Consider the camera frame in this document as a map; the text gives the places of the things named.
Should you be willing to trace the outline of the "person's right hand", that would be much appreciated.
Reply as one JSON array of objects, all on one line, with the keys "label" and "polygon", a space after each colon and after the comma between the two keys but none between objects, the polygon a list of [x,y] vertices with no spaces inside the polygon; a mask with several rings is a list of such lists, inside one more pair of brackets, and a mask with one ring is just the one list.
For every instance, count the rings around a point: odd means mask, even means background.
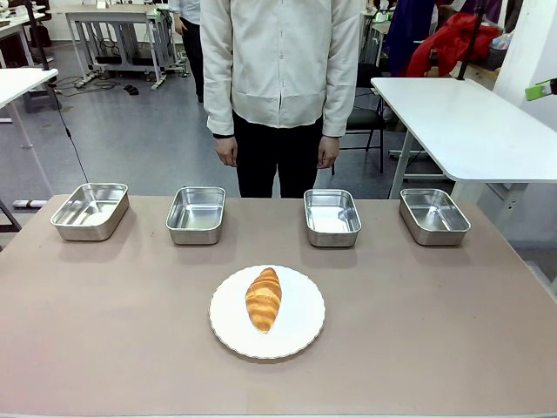
[{"label": "person's right hand", "polygon": [[215,138],[215,150],[218,158],[225,166],[236,167],[238,144],[234,136]]}]

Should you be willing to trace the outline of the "person's left hand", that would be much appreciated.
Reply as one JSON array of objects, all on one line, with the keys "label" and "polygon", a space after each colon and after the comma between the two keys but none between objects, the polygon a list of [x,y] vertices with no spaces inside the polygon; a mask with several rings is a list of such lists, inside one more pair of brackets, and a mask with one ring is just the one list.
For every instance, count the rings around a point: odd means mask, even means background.
[{"label": "person's left hand", "polygon": [[331,168],[339,155],[339,138],[323,136],[319,142],[318,169]]}]

